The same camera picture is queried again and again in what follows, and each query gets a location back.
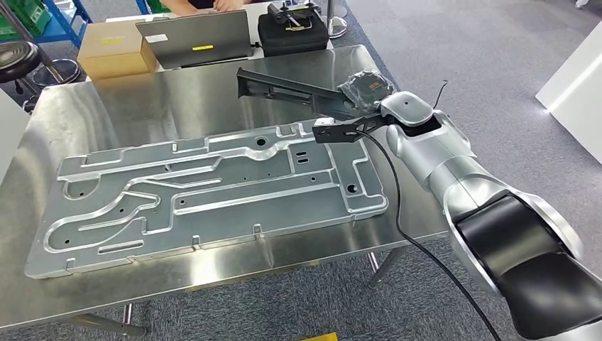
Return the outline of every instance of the metal table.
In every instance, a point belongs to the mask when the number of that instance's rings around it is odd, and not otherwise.
[[[376,68],[368,51],[354,46],[44,89],[0,186],[0,329],[407,244],[395,231],[395,206],[391,206],[384,215],[355,224],[85,274],[46,280],[23,274],[46,195],[64,157],[313,117],[309,108],[297,104],[238,99],[239,66],[330,88],[352,73]],[[377,131],[377,136],[384,141],[384,131]],[[387,185],[393,177],[386,160],[376,147],[366,145],[386,195],[395,197]],[[403,228],[422,241],[443,237],[445,223],[434,198],[394,160],[404,195]],[[130,312],[126,306],[127,320]],[[99,323],[93,315],[86,316],[85,321],[75,322]]]

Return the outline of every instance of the metal plate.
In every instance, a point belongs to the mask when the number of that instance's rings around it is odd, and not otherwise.
[[[316,144],[313,123],[66,158],[26,275],[65,276],[385,212],[363,142]]]

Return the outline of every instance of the wire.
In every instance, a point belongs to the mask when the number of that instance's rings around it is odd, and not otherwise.
[[[434,101],[434,106],[433,109],[437,108],[437,104],[439,104],[439,98],[441,98],[441,93],[443,93],[443,88],[447,85],[447,81],[443,80],[443,85],[441,86],[441,89],[439,89],[439,94],[437,95],[437,100]]]
[[[458,287],[458,289],[460,289],[460,291],[464,294],[464,297],[466,297],[466,299],[468,300],[468,302],[472,305],[472,308],[474,308],[474,310],[476,311],[476,313],[478,314],[478,316],[482,319],[483,323],[485,324],[485,326],[487,327],[487,329],[491,333],[491,336],[493,336],[493,339],[495,341],[501,341],[502,339],[500,339],[500,336],[496,332],[496,329],[493,328],[493,326],[491,325],[491,322],[489,322],[489,319],[487,318],[487,316],[485,316],[485,313],[481,310],[481,308],[478,306],[478,304],[476,303],[476,301],[474,300],[474,298],[471,296],[471,294],[466,290],[466,288],[464,288],[464,286],[462,285],[462,283],[460,283],[460,281],[458,280],[458,278],[456,276],[454,276],[454,274],[447,268],[447,266],[445,266],[434,254],[432,254],[429,250],[427,250],[419,242],[416,242],[412,237],[408,236],[403,230],[401,230],[401,223],[400,223],[400,218],[401,218],[401,189],[400,189],[400,186],[399,186],[399,184],[400,184],[399,183],[399,177],[397,175],[397,171],[395,171],[395,166],[393,165],[393,161],[391,160],[391,157],[389,157],[389,155],[387,154],[387,151],[385,150],[385,147],[383,147],[383,145],[380,142],[378,142],[372,135],[364,133],[363,131],[357,131],[357,133],[360,134],[360,135],[363,135],[364,137],[366,137],[367,139],[369,139],[370,141],[372,141],[378,147],[378,149],[381,150],[381,152],[383,153],[383,155],[387,159],[387,162],[389,163],[389,166],[391,167],[391,171],[393,172],[393,177],[395,179],[395,188],[397,189],[397,204],[398,204],[398,209],[397,209],[397,216],[395,217],[395,225],[397,227],[397,231],[399,232],[399,234],[401,234],[402,237],[406,238],[406,240],[408,240],[412,245],[414,245],[420,251],[422,251],[424,254],[426,254],[431,260],[433,260],[433,262],[436,265],[439,266],[439,268],[441,268],[441,270],[443,270],[443,272],[451,279],[452,282],[454,282],[454,284]]]

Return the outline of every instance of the hand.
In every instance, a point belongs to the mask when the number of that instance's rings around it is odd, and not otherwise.
[[[219,12],[235,11],[249,2],[250,0],[215,0],[213,8]]]

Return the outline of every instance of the black case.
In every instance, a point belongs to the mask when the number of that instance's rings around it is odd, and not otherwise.
[[[259,39],[263,55],[288,55],[291,53],[326,50],[328,30],[316,17],[311,17],[312,27],[303,31],[287,31],[287,24],[278,24],[271,15],[259,16]]]

